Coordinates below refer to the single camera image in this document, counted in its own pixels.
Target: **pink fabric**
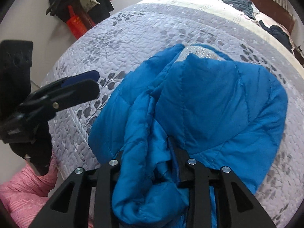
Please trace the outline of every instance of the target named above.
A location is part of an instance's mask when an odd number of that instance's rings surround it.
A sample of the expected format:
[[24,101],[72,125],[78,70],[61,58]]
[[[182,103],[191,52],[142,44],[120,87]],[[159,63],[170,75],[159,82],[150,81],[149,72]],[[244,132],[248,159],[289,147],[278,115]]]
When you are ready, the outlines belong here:
[[20,228],[28,228],[48,200],[57,181],[56,159],[52,157],[47,175],[38,177],[27,164],[0,186],[0,199]]

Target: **blue puffer jacket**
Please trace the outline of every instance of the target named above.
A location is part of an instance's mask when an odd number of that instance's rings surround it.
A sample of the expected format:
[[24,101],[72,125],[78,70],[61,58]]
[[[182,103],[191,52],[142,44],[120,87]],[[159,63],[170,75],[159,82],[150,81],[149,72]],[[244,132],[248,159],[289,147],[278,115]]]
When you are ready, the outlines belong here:
[[231,167],[252,193],[273,162],[284,88],[264,67],[204,47],[225,60],[189,54],[174,63],[181,44],[157,53],[126,76],[92,127],[89,146],[100,163],[124,150],[112,207],[126,225],[184,226],[188,190],[176,187],[165,163],[169,135],[206,167]]

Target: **bed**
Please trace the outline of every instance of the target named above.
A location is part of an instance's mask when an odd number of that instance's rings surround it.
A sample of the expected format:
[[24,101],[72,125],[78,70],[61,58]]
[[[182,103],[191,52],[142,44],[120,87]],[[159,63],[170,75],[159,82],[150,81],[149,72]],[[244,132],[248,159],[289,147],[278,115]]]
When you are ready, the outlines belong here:
[[44,84],[96,69],[97,100],[59,112],[49,122],[64,179],[76,168],[98,167],[88,146],[91,126],[124,76],[158,51],[183,43],[209,44],[237,61],[263,65],[288,94],[285,131],[256,198],[277,227],[285,227],[304,197],[304,69],[273,36],[212,2],[143,0],[87,32],[56,62]]

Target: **silver bolt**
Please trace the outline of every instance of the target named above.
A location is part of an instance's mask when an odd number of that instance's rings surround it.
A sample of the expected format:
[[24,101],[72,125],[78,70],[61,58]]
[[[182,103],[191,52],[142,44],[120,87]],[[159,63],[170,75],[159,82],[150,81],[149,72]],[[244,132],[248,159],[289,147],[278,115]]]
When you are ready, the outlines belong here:
[[58,109],[58,108],[59,108],[59,104],[58,104],[57,102],[54,102],[54,103],[53,103],[53,108],[54,108],[54,109]]
[[231,169],[230,169],[228,166],[224,166],[224,167],[222,168],[222,171],[223,171],[224,173],[229,173],[229,172],[231,172]]
[[75,173],[76,173],[76,174],[81,174],[81,173],[83,173],[83,168],[81,168],[81,167],[76,168]]
[[188,159],[188,164],[190,165],[195,165],[196,164],[196,160],[195,159]]
[[117,164],[118,164],[118,161],[116,159],[112,159],[109,161],[109,165],[111,165],[111,166],[115,166]]

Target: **gray bedspread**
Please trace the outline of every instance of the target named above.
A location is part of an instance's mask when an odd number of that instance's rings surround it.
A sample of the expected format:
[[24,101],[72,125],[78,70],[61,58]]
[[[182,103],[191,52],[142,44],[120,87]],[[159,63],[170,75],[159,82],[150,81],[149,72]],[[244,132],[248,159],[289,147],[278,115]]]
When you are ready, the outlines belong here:
[[263,65],[286,89],[288,114],[284,137],[256,193],[277,227],[284,227],[304,195],[304,80],[281,50],[257,34],[233,21],[193,8],[160,3],[132,5],[81,37],[48,73],[44,84],[93,69],[101,76],[97,100],[59,112],[49,122],[63,178],[76,167],[87,170],[98,167],[87,141],[92,123],[109,96],[128,72],[177,43],[209,44],[234,60]]

